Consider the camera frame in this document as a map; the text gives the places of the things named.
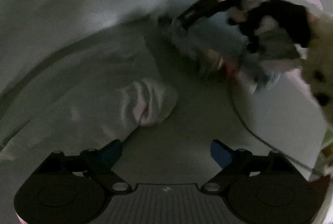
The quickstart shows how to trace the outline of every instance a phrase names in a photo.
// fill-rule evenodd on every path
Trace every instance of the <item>black glove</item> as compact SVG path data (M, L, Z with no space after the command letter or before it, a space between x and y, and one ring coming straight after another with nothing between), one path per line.
M245 22L236 23L229 19L229 24L239 25L242 34L254 39L255 42L254 32L259 28L259 24L265 16L274 18L295 43L302 47L308 46L311 40L311 30L307 20L307 10L302 5L296 5L285 0L263 2L257 8L247 12Z

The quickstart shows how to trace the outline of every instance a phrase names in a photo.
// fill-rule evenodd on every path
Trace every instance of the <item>black cable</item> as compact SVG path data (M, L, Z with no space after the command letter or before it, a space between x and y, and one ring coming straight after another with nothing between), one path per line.
M234 102L234 98L232 96L232 79L229 79L228 81L228 98L229 98L229 102L230 105L234 111L234 113L236 114L236 116L238 117L239 121L241 122L241 124L243 125L243 127L251 134L251 136L255 137L257 140L259 140L261 143L265 144L267 147L271 148L272 150L278 151L280 152L284 157L286 157L287 159L289 159L290 161L294 162L295 164L297 164L298 166L302 167L303 169L310 171L311 173L314 173L316 175L319 176L325 176L325 174L323 174L322 172L316 170L315 168L310 168L309 166L303 164L302 162L294 159L293 157L291 157L290 155L282 152L281 150L279 150L278 148L274 147L273 145L269 144L267 141L263 140L261 137L259 137L257 134L255 134L245 123L245 121L243 120L241 114L239 113L235 102Z

